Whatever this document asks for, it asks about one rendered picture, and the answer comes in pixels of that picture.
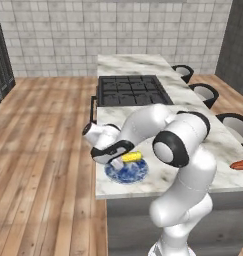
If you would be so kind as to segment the grey island cabinet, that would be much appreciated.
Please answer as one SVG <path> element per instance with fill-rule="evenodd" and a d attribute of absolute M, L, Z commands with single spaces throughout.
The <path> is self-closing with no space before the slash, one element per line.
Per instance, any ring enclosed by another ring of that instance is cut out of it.
<path fill-rule="evenodd" d="M 243 192 L 212 193 L 213 211 L 191 231 L 197 256 L 238 256 L 243 247 Z M 109 256 L 146 256 L 160 237 L 149 217 L 154 197 L 107 201 Z"/>

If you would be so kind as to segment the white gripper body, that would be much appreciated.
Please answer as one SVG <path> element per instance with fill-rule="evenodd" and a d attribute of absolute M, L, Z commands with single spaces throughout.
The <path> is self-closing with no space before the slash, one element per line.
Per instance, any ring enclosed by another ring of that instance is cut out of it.
<path fill-rule="evenodd" d="M 121 170 L 124 167 L 124 162 L 121 157 L 113 159 L 110 164 L 113 166 L 115 170 Z"/>

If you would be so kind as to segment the black and white stool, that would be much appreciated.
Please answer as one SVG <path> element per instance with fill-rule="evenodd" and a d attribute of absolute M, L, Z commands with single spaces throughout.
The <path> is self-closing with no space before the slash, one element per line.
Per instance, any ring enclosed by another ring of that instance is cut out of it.
<path fill-rule="evenodd" d="M 186 83 L 188 84 L 191 77 L 193 76 L 194 74 L 194 70 L 188 66 L 188 65 L 183 65 L 183 64 L 180 64 L 180 65 L 174 65 L 172 67 L 172 69 L 177 72 L 181 79 Z"/>
<path fill-rule="evenodd" d="M 237 113 L 222 113 L 218 114 L 217 118 L 243 146 L 243 116 Z"/>
<path fill-rule="evenodd" d="M 211 108 L 219 97 L 218 91 L 209 84 L 192 84 L 190 89 L 198 95 L 208 108 Z"/>

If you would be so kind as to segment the blue and white patterned plate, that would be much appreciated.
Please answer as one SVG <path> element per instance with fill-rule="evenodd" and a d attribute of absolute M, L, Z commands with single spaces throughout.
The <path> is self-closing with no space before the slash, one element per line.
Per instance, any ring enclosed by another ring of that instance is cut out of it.
<path fill-rule="evenodd" d="M 111 164 L 104 167 L 105 174 L 112 181 L 119 184 L 133 184 L 142 181 L 148 174 L 149 168 L 144 159 L 136 162 L 125 163 L 120 170 L 115 169 Z"/>

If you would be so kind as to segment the yellow corn cob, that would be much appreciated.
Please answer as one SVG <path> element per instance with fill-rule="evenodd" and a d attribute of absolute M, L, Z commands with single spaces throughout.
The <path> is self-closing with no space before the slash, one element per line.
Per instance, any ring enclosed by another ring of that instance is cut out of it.
<path fill-rule="evenodd" d="M 122 158 L 123 162 L 129 163 L 129 162 L 140 161 L 143 158 L 143 156 L 140 151 L 136 151 L 136 152 L 126 153 L 126 154 L 122 155 L 121 158 Z"/>

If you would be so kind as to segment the reddish brown oval food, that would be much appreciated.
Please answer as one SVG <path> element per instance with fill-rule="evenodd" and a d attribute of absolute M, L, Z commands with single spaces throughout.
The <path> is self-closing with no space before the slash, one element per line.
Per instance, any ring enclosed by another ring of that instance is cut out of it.
<path fill-rule="evenodd" d="M 230 167 L 235 170 L 243 170 L 243 160 L 232 163 Z"/>

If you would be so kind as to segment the black hob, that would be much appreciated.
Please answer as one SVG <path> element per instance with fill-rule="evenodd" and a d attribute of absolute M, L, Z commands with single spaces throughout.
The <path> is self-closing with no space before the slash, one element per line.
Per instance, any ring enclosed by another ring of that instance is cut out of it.
<path fill-rule="evenodd" d="M 100 76 L 96 96 L 98 107 L 173 105 L 156 75 Z"/>

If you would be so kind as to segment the dark grey tall cupboards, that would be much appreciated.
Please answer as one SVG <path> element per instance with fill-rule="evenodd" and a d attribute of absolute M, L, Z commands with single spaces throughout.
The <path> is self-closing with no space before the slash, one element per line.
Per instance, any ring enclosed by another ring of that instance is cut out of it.
<path fill-rule="evenodd" d="M 215 74 L 243 96 L 243 0 L 233 0 Z"/>

